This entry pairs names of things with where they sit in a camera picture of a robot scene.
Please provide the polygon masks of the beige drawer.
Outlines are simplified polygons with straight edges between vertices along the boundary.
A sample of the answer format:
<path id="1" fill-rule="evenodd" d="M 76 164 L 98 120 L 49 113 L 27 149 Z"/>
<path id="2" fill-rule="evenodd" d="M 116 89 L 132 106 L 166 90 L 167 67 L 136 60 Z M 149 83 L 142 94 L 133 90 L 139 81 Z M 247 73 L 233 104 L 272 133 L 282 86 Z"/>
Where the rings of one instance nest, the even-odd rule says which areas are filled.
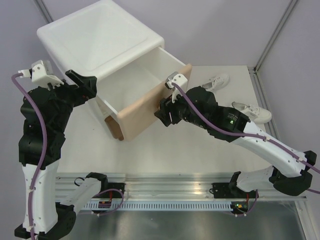
<path id="1" fill-rule="evenodd" d="M 112 116 L 124 141 L 133 140 L 157 120 L 160 100 L 173 93 L 165 86 L 168 76 L 178 72 L 189 79 L 192 67 L 157 47 L 100 80 L 96 102 L 104 121 Z"/>

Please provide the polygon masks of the brown drawer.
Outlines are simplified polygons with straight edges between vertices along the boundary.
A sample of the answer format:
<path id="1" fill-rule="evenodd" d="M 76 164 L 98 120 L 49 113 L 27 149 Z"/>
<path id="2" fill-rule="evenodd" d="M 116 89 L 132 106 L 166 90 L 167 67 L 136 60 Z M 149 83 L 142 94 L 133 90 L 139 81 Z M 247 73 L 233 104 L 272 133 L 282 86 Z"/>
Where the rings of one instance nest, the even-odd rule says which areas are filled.
<path id="1" fill-rule="evenodd" d="M 104 119 L 105 124 L 107 125 L 110 133 L 112 134 L 112 136 L 119 140 L 119 141 L 123 141 L 124 140 L 124 136 L 123 133 L 121 131 L 120 125 L 117 123 L 117 121 L 112 117 L 112 116 L 108 116 Z"/>

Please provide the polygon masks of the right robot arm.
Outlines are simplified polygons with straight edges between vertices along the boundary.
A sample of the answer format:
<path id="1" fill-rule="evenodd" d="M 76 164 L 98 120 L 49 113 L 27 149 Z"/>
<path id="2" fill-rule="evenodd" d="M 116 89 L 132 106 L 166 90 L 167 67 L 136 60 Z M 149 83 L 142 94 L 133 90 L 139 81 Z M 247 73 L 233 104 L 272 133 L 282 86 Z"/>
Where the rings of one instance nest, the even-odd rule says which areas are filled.
<path id="1" fill-rule="evenodd" d="M 309 170 L 316 163 L 315 152 L 288 147 L 239 110 L 220 106 L 215 95 L 200 86 L 163 98 L 154 115 L 166 127 L 180 121 L 191 123 L 215 139 L 243 147 L 270 164 L 261 170 L 235 172 L 227 183 L 229 194 L 235 198 L 259 189 L 275 189 L 294 197 L 311 189 L 313 176 Z"/>

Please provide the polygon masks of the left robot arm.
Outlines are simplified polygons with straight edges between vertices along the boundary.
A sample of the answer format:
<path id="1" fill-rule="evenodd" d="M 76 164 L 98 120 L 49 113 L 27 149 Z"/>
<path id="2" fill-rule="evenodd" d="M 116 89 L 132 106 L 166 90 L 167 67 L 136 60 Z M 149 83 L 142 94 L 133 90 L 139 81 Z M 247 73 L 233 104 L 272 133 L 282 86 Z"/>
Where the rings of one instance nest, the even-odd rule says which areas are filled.
<path id="1" fill-rule="evenodd" d="M 73 229 L 77 214 L 93 197 L 109 193 L 105 174 L 91 172 L 65 200 L 56 201 L 56 174 L 65 142 L 65 129 L 75 107 L 97 95 L 97 78 L 68 70 L 68 84 L 49 83 L 31 91 L 21 89 L 25 120 L 18 157 L 26 187 L 24 221 L 14 235 L 21 239 L 59 240 Z"/>

